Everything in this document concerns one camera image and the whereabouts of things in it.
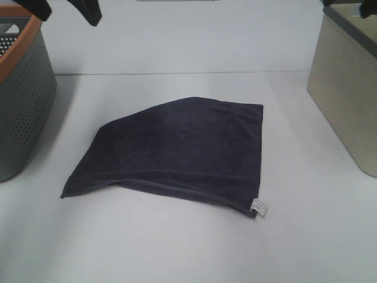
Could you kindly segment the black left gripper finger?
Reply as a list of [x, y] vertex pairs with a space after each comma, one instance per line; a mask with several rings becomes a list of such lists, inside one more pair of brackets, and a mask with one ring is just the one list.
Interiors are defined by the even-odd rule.
[[46, 0], [16, 0], [16, 2], [44, 22], [52, 13], [52, 9]]
[[93, 27], [96, 27], [101, 18], [102, 13], [98, 0], [68, 0], [85, 18], [85, 20]]

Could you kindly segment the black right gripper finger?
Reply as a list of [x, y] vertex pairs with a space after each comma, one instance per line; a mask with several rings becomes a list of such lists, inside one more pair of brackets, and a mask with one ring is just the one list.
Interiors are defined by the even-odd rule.
[[359, 7], [360, 16], [363, 19], [366, 19], [371, 15], [375, 15], [376, 10], [377, 0], [364, 0]]

